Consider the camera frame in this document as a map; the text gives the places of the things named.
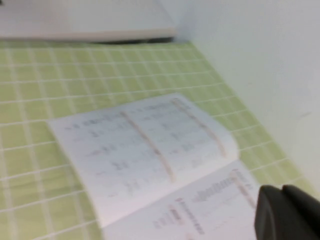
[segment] white paper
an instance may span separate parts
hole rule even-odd
[[[48,124],[102,228],[238,159],[231,134],[176,93]]]
[[[235,161],[116,221],[103,233],[108,240],[255,240],[257,197],[256,182]]]

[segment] open booklet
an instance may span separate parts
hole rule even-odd
[[[236,141],[182,95],[48,124],[108,239],[208,239],[215,228],[232,234],[243,225],[253,233],[258,188],[237,160]]]

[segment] green cutting mat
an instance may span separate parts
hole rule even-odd
[[[101,239],[86,192],[44,121],[173,92],[233,133],[261,184],[315,193],[192,44],[0,42],[0,238]]]

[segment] white wall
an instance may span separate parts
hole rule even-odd
[[[190,40],[191,26],[194,15],[194,4],[197,0],[156,0],[161,3],[171,16],[176,28],[176,42]]]
[[[320,1],[180,0],[179,29],[320,190]]]

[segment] white object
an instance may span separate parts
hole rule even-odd
[[[231,134],[177,93],[48,124],[84,184],[101,228],[239,157]]]
[[[231,173],[241,176],[237,184]],[[235,161],[116,221],[103,233],[107,240],[256,240],[257,195],[255,181]]]
[[[175,36],[154,0],[4,0],[0,38],[121,41]]]
[[[159,1],[320,191],[320,1]]]

